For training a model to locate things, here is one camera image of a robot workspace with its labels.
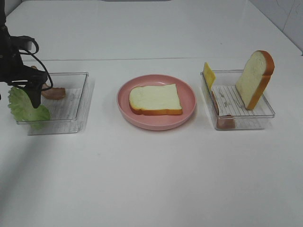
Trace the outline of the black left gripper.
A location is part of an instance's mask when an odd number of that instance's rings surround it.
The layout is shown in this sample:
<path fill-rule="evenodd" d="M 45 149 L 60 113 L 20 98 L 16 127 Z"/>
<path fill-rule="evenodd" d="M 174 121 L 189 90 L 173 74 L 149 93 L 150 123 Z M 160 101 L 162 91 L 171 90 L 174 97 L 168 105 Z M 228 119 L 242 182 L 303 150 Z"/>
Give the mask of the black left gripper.
<path fill-rule="evenodd" d="M 5 1 L 0 1 L 0 81 L 8 85 L 25 85 L 32 106 L 37 109 L 41 104 L 42 89 L 48 89 L 45 71 L 23 65 L 17 47 L 12 44 L 11 36 L 5 25 Z"/>

